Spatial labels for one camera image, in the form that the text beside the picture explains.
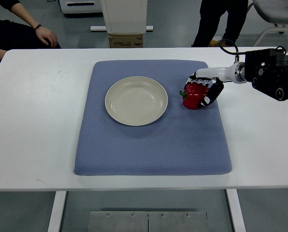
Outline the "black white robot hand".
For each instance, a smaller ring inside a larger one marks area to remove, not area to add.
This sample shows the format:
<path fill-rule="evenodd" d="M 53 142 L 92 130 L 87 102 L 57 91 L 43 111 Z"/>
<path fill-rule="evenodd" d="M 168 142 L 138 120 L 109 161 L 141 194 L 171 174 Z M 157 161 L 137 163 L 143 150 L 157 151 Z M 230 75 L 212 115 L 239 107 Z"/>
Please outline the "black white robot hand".
<path fill-rule="evenodd" d="M 243 62 L 236 62 L 227 68 L 198 69 L 187 79 L 185 86 L 197 83 L 209 87 L 206 97 L 200 104 L 200 108 L 203 108 L 211 105 L 217 99 L 224 89 L 224 83 L 226 82 L 233 82 L 235 84 L 246 83 L 245 64 Z"/>

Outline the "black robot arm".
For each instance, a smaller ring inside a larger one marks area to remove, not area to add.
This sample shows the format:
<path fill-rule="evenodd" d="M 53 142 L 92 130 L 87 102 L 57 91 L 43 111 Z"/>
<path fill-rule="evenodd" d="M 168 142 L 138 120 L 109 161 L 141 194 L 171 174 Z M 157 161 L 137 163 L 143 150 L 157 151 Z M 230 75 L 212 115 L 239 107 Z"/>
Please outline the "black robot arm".
<path fill-rule="evenodd" d="M 277 100 L 288 100 L 288 53 L 282 46 L 244 52 L 245 61 L 240 62 L 238 47 L 230 52 L 220 44 L 226 53 L 235 55 L 235 62 L 228 67 L 230 78 L 227 82 L 239 84 L 250 82 L 261 93 Z"/>

